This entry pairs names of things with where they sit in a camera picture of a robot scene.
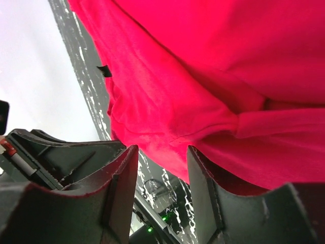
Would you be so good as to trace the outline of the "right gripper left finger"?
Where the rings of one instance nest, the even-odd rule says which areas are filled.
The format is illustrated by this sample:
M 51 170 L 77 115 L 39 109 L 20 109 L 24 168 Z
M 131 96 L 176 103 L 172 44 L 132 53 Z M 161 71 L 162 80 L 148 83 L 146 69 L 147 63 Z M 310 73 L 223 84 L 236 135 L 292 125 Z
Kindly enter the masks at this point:
M 71 185 L 1 184 L 1 243 L 128 243 L 138 147 Z

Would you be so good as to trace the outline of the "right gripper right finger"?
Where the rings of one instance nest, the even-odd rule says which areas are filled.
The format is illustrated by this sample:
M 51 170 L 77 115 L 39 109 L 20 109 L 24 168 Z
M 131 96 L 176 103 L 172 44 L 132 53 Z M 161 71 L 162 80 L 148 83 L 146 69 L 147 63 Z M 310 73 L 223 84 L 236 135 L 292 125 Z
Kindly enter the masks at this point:
M 189 146 L 187 165 L 199 243 L 324 243 L 324 184 L 267 190 Z

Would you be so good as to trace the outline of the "crimson red polo shirt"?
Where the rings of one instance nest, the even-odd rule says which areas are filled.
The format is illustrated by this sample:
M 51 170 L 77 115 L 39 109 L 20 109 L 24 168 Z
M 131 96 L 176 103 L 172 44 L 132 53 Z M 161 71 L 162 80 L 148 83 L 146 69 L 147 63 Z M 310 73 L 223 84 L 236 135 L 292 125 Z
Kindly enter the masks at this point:
M 111 136 L 188 181 L 195 146 L 266 189 L 324 182 L 324 1 L 70 1 Z

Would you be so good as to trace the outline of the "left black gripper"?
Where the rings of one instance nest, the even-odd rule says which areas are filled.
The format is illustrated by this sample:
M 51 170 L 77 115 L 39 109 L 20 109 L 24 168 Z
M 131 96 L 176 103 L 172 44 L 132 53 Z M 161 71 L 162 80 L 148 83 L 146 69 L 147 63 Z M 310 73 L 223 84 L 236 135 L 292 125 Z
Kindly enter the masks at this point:
M 7 136 L 10 105 L 1 100 L 1 183 L 31 181 L 62 190 L 113 162 L 119 141 L 66 142 L 41 130 L 14 129 Z

